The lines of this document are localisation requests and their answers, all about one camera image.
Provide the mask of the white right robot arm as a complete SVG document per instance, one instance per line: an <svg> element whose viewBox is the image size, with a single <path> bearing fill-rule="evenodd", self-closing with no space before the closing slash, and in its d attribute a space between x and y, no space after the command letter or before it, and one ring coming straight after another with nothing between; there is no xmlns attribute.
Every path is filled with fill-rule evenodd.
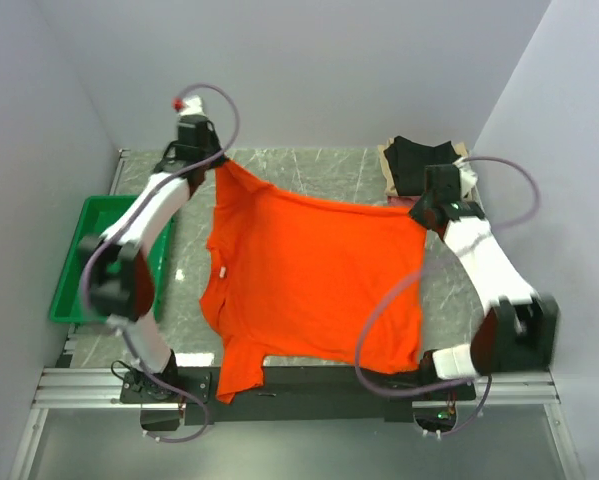
<svg viewBox="0 0 599 480"><path fill-rule="evenodd" d="M474 286L484 319L468 343L424 353L418 387L439 399L453 381L550 367L560 310L515 269L493 236L481 206L465 198L460 167L425 168L423 194L410 210L413 220L438 234Z"/></svg>

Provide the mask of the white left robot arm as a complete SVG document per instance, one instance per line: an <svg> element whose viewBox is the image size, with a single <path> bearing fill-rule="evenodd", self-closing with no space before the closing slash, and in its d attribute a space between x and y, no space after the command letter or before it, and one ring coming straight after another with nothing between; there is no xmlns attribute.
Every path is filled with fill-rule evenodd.
<svg viewBox="0 0 599 480"><path fill-rule="evenodd" d="M177 137L166 147L148 184L128 210L99 235L78 246L84 307L117 330L155 401L179 388L175 354L156 324L156 286L148 257L162 230L204 182L206 171L226 157L214 124L204 113L183 113Z"/></svg>

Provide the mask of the orange t-shirt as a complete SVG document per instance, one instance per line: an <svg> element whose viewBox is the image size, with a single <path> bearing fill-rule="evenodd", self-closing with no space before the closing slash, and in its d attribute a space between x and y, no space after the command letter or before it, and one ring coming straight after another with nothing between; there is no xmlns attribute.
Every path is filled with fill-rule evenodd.
<svg viewBox="0 0 599 480"><path fill-rule="evenodd" d="M218 400L262 386L270 356L359 363L383 374L417 367L418 285L364 331L384 295L422 267L426 232L406 209L291 193L231 161L215 181L200 306L223 343Z"/></svg>

